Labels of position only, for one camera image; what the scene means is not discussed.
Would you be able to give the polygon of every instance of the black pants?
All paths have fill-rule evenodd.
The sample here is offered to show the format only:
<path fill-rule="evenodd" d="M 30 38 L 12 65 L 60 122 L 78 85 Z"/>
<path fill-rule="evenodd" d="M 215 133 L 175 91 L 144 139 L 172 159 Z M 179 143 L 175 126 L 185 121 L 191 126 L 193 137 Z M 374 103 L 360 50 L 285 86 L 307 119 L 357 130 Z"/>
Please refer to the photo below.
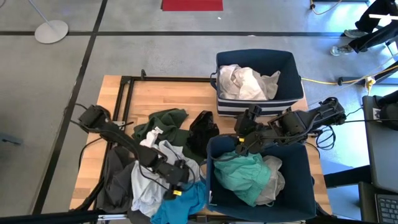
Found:
<path fill-rule="evenodd" d="M 377 44 L 382 44 L 387 40 L 398 35 L 398 21 L 393 20 L 390 24 L 372 32 L 379 24 L 380 19 L 369 18 L 369 14 L 379 14 L 392 16 L 398 15 L 398 9 L 393 0 L 376 0 L 366 12 L 361 16 L 355 26 L 363 32 L 369 34 L 351 41 L 348 45 L 352 47 L 356 53 L 364 52 L 368 48 Z"/>

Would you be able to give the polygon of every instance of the red mat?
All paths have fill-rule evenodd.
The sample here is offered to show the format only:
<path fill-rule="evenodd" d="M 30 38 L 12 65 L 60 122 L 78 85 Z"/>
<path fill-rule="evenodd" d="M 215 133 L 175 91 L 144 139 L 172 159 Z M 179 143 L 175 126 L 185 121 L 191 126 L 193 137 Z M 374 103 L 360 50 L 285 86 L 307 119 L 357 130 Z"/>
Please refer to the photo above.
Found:
<path fill-rule="evenodd" d="M 163 11 L 222 11 L 223 0 L 163 0 Z"/>

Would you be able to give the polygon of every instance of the blue cloth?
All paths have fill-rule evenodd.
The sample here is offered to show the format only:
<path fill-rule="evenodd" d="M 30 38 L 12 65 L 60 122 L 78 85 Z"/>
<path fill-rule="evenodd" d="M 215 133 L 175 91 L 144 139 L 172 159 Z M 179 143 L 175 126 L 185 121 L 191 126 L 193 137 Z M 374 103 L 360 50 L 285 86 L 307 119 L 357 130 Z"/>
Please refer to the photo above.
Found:
<path fill-rule="evenodd" d="M 219 159 L 236 156 L 236 152 L 226 152 Z M 256 206 L 256 199 L 266 187 L 271 170 L 262 161 L 259 153 L 239 156 L 227 162 L 214 161 L 215 176 L 218 182 L 248 205 Z"/>
<path fill-rule="evenodd" d="M 196 182 L 193 187 L 182 192 L 175 200 L 163 200 L 162 205 L 152 216 L 153 224 L 187 224 L 188 216 L 195 214 L 205 206 L 206 186 L 202 182 Z"/>

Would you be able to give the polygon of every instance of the computer keyboard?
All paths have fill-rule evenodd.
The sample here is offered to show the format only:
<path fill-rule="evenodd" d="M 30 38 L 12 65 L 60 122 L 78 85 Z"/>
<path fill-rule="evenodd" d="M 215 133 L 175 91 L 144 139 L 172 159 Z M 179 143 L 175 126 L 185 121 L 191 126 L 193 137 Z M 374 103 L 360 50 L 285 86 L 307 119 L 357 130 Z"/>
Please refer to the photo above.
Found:
<path fill-rule="evenodd" d="M 398 224 L 398 195 L 376 195 L 379 223 Z"/>

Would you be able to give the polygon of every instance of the fabric bin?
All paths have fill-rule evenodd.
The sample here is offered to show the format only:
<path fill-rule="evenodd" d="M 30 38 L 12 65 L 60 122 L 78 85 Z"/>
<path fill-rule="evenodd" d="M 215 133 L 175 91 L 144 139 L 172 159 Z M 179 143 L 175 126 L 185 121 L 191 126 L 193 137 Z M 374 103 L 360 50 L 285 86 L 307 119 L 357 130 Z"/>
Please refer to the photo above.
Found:
<path fill-rule="evenodd" d="M 271 76 L 280 71 L 278 90 L 273 100 L 249 101 L 228 100 L 220 97 L 220 87 L 213 79 L 210 83 L 217 91 L 217 112 L 220 116 L 236 116 L 249 108 L 250 104 L 257 104 L 262 108 L 261 116 L 279 114 L 304 97 L 301 78 L 291 52 L 282 50 L 248 49 L 220 52 L 216 56 L 217 78 L 220 76 L 220 66 L 238 64 L 240 67 L 250 67 L 261 75 Z"/>
<path fill-rule="evenodd" d="M 262 156 L 276 156 L 282 160 L 279 171 L 285 178 L 285 187 L 279 193 L 274 206 L 257 205 L 250 207 L 234 192 L 221 186 L 214 175 L 210 154 L 217 158 L 224 152 L 235 149 L 234 140 L 229 136 L 211 138 L 208 143 L 206 173 L 206 203 L 211 211 L 252 222 L 293 222 L 307 220 L 316 215 L 316 202 L 310 173 L 307 150 L 302 144 L 274 146 L 266 149 Z"/>

